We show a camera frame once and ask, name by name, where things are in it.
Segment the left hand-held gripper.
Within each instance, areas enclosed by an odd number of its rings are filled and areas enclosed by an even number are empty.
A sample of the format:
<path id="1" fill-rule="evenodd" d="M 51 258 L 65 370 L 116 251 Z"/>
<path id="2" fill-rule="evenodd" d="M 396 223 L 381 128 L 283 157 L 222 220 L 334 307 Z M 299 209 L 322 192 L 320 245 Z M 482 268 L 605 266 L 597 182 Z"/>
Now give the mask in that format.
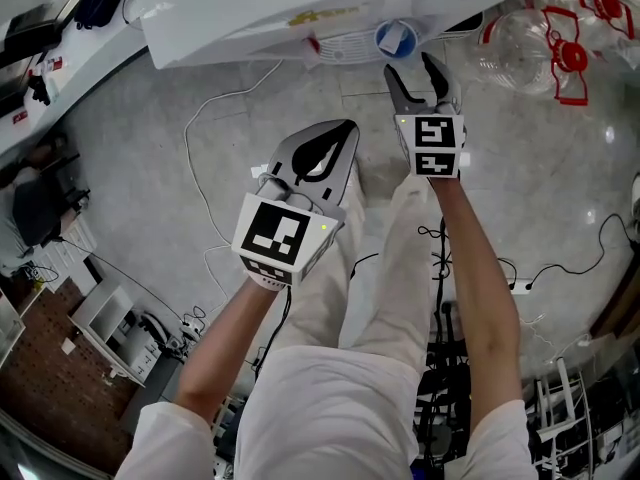
<path id="1" fill-rule="evenodd" d="M 232 241 L 247 272 L 290 287 L 308 277 L 344 226 L 358 141 L 353 120 L 330 120 L 278 145 L 258 191 L 245 195 Z"/>

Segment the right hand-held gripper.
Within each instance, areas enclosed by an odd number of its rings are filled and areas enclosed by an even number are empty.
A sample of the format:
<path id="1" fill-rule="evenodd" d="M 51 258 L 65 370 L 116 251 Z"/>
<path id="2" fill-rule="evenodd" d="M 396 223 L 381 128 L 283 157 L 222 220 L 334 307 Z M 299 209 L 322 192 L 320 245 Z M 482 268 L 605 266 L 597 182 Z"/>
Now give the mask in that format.
<path id="1" fill-rule="evenodd" d="M 437 104 L 412 97 L 396 69 L 386 64 L 384 78 L 394 106 L 394 124 L 413 175 L 457 178 L 466 141 L 466 126 L 459 107 L 459 83 L 436 57 L 421 53 Z"/>

